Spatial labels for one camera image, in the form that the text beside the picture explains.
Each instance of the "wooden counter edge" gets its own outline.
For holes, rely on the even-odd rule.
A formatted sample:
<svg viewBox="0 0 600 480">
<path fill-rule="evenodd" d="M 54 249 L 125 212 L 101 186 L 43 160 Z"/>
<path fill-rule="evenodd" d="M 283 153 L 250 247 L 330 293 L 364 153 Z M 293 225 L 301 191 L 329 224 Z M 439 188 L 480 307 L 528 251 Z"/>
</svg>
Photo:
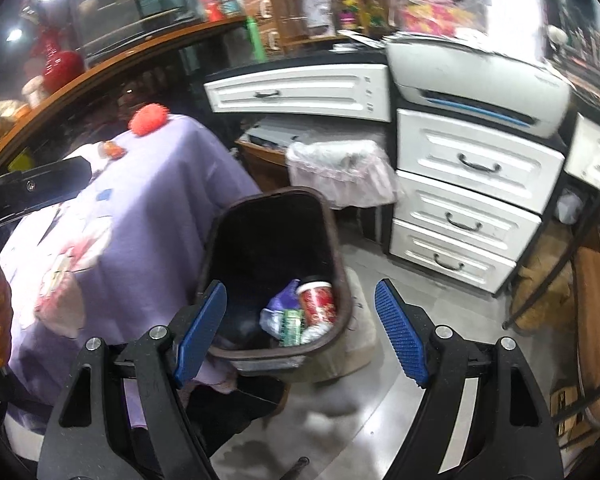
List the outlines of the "wooden counter edge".
<svg viewBox="0 0 600 480">
<path fill-rule="evenodd" d="M 0 165 L 5 163 L 10 156 L 16 155 L 18 150 L 23 148 L 24 142 L 51 120 L 56 112 L 73 103 L 97 84 L 106 82 L 107 79 L 121 71 L 160 54 L 167 48 L 187 46 L 189 36 L 199 35 L 199 33 L 205 31 L 211 32 L 215 28 L 228 28 L 231 25 L 244 22 L 245 19 L 245 16 L 234 16 L 218 22 L 205 22 L 180 28 L 163 36 L 151 38 L 90 68 L 45 99 L 40 106 L 17 122 L 0 140 Z"/>
</svg>

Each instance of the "red vase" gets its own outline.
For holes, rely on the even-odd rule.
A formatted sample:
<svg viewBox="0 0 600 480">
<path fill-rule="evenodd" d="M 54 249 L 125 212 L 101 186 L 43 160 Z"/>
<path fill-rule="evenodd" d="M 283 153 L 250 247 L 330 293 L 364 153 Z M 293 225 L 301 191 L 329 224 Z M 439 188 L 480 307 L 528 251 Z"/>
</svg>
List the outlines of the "red vase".
<svg viewBox="0 0 600 480">
<path fill-rule="evenodd" d="M 77 52 L 60 50 L 58 35 L 57 29 L 44 28 L 39 38 L 39 45 L 46 55 L 43 84 L 49 95 L 84 72 L 84 63 Z"/>
</svg>

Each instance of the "colorful packaging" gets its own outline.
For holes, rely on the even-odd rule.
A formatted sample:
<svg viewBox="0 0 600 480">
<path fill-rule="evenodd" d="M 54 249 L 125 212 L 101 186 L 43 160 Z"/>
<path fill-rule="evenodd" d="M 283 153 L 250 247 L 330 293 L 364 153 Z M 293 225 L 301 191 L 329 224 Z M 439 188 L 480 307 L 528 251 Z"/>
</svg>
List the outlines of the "colorful packaging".
<svg viewBox="0 0 600 480">
<path fill-rule="evenodd" d="M 218 22 L 224 20 L 220 0 L 201 0 L 202 6 L 205 8 L 206 19 L 209 22 Z"/>
<path fill-rule="evenodd" d="M 282 346 L 297 346 L 302 337 L 302 310 L 283 311 Z"/>
<path fill-rule="evenodd" d="M 307 326 L 336 322 L 336 307 L 333 303 L 331 283 L 307 281 L 298 287 L 296 294 L 304 310 Z"/>
</svg>

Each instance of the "white printer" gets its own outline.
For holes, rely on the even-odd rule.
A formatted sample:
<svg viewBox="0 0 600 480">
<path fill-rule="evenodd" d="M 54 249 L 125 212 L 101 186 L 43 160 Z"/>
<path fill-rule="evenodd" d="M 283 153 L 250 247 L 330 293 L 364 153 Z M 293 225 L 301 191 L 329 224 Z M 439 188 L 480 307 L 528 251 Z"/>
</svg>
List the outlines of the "white printer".
<svg viewBox="0 0 600 480">
<path fill-rule="evenodd" d="M 400 93 L 413 103 L 544 138 L 555 133 L 569 105 L 571 83 L 550 66 L 435 36 L 398 36 L 386 51 Z"/>
</svg>

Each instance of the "orange object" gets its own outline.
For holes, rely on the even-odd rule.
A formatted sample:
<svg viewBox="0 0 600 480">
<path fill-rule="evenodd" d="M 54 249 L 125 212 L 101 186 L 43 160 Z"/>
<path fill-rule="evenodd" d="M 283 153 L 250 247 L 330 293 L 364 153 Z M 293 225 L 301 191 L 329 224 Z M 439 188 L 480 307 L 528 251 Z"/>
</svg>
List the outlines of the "orange object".
<svg viewBox="0 0 600 480">
<path fill-rule="evenodd" d="M 11 287 L 0 269 L 0 368 L 9 361 L 11 356 Z"/>
<path fill-rule="evenodd" d="M 154 132 L 167 123 L 169 109 L 165 106 L 151 103 L 140 108 L 129 121 L 129 129 L 138 137 Z"/>
<path fill-rule="evenodd" d="M 106 156 L 108 156 L 111 160 L 118 160 L 126 155 L 126 150 L 117 145 L 113 140 L 107 140 L 102 145 L 102 151 Z"/>
</svg>

